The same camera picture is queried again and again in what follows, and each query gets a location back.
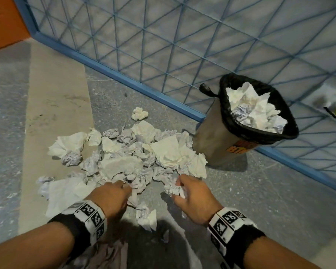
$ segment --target wristband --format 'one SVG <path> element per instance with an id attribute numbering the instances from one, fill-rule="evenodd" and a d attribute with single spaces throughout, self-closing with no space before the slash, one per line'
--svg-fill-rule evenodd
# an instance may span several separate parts
<path id="1" fill-rule="evenodd" d="M 234 208 L 218 211 L 208 225 L 211 241 L 224 257 L 229 267 L 234 264 L 244 269 L 243 258 L 249 245 L 265 234 L 253 221 Z"/>
<path id="2" fill-rule="evenodd" d="M 75 238 L 75 244 L 69 257 L 75 259 L 87 247 L 94 245 L 107 231 L 107 221 L 102 209 L 90 200 L 74 203 L 50 222 L 65 225 Z"/>

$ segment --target beige floor strip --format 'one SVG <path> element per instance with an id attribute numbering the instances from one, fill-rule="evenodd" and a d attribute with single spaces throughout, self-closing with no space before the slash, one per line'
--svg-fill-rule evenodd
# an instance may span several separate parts
<path id="1" fill-rule="evenodd" d="M 312 259 L 322 269 L 336 269 L 336 238 Z"/>
<path id="2" fill-rule="evenodd" d="M 21 183 L 19 234 L 48 221 L 47 201 L 37 194 L 39 176 L 56 179 L 79 170 L 62 166 L 47 155 L 59 135 L 71 135 L 93 127 L 85 68 L 81 63 L 40 44 L 31 42 L 30 87 L 27 100 L 26 135 Z M 93 149 L 85 147 L 83 156 Z"/>

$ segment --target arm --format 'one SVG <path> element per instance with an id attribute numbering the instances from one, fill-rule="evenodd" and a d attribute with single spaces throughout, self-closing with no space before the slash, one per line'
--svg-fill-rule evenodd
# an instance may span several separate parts
<path id="1" fill-rule="evenodd" d="M 123 182 L 106 183 L 86 198 L 101 207 L 109 220 L 127 204 L 131 187 Z M 75 240 L 70 230 L 51 222 L 0 244 L 0 269 L 58 268 L 70 255 Z"/>
<path id="2" fill-rule="evenodd" d="M 183 199 L 180 196 L 173 195 L 174 203 L 197 224 L 208 226 L 215 213 L 223 208 L 203 181 L 192 176 L 181 175 L 176 185 L 185 187 L 187 198 Z M 235 240 L 243 240 L 244 234 L 242 232 L 238 234 L 240 237 L 235 237 Z M 242 263 L 246 269 L 319 268 L 265 236 L 254 240 L 245 253 L 241 253 L 241 255 L 243 257 Z M 234 257 L 229 257 L 229 252 L 224 256 L 227 262 L 231 258 L 234 259 Z"/>

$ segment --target person's left hand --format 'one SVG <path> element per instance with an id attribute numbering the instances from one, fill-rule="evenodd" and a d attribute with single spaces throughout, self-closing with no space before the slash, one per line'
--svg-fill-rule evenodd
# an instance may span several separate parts
<path id="1" fill-rule="evenodd" d="M 105 185 L 95 188 L 87 197 L 100 206 L 106 218 L 115 217 L 127 205 L 127 200 L 132 194 L 129 185 L 123 187 L 123 181 L 115 183 L 107 182 Z"/>

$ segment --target hand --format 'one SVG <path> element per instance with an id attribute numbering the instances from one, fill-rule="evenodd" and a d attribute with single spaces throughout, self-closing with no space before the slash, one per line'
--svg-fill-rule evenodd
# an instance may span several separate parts
<path id="1" fill-rule="evenodd" d="M 86 199 L 98 205 L 106 218 L 112 218 L 127 206 L 131 194 L 132 188 L 129 185 L 123 187 L 123 181 L 118 180 L 95 188 Z"/>
<path id="2" fill-rule="evenodd" d="M 197 224 L 207 226 L 213 215 L 223 208 L 208 186 L 193 176 L 181 175 L 175 185 L 184 186 L 187 197 L 172 195 L 174 203 Z"/>

